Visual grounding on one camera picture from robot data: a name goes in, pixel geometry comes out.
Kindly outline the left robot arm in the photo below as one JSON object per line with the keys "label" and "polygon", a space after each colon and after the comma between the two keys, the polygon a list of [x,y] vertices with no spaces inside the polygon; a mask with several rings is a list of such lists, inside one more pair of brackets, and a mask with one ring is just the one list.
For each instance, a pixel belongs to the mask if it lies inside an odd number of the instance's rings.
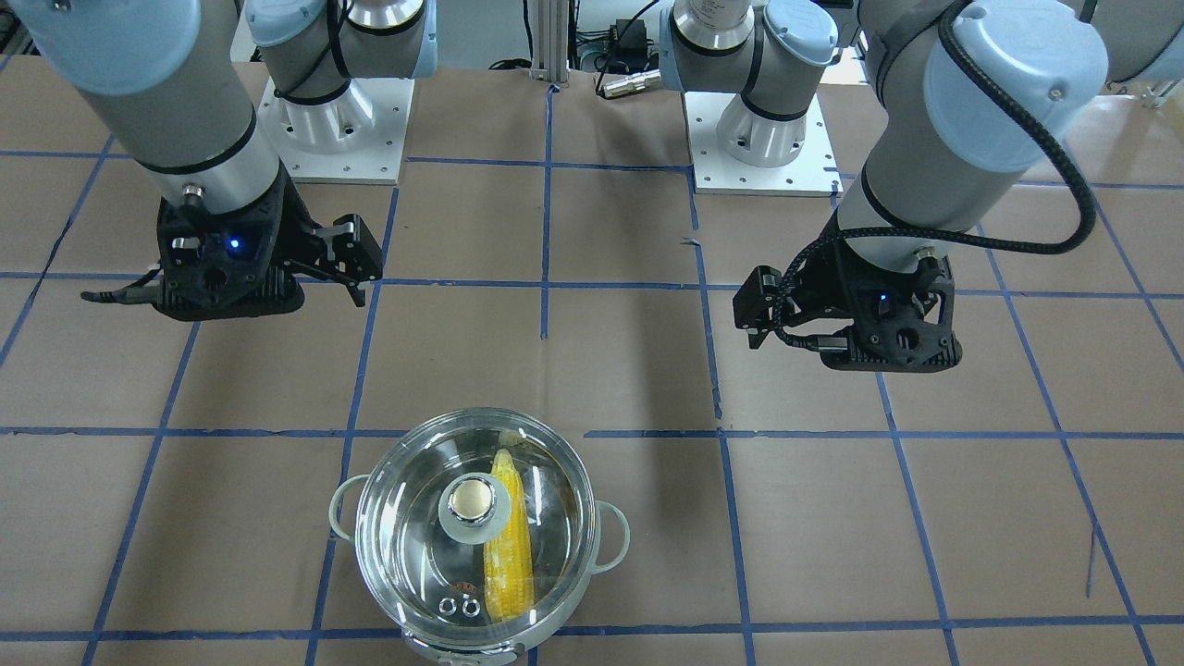
{"label": "left robot arm", "polygon": [[[1073,252],[1098,212],[1062,137],[1121,81],[1180,79],[1179,1],[860,1],[866,72],[887,126],[816,241],[734,295],[751,350],[767,337],[830,369],[937,372],[963,357],[950,246]],[[1064,241],[971,229],[1048,160],[1077,203]]]}

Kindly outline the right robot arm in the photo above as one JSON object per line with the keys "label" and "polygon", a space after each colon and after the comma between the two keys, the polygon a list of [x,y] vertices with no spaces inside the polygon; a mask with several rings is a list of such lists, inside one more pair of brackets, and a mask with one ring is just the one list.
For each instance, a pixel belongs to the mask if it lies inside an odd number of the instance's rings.
{"label": "right robot arm", "polygon": [[438,68],[433,1],[13,1],[41,57],[161,192],[159,261],[89,302],[180,321],[287,315],[300,276],[352,303],[382,278],[359,214],[320,224],[285,152],[345,169],[394,142],[363,81]]}

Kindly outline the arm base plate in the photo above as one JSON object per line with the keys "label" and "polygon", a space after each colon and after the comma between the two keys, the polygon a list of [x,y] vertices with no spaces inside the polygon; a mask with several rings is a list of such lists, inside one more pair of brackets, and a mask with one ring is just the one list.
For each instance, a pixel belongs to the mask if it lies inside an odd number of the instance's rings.
{"label": "arm base plate", "polygon": [[686,92],[684,110],[699,193],[829,197],[842,192],[818,98],[791,121],[757,117],[732,92]]}
{"label": "arm base plate", "polygon": [[322,105],[296,105],[268,81],[257,117],[292,181],[385,184],[401,180],[403,145],[416,81],[350,81]]}

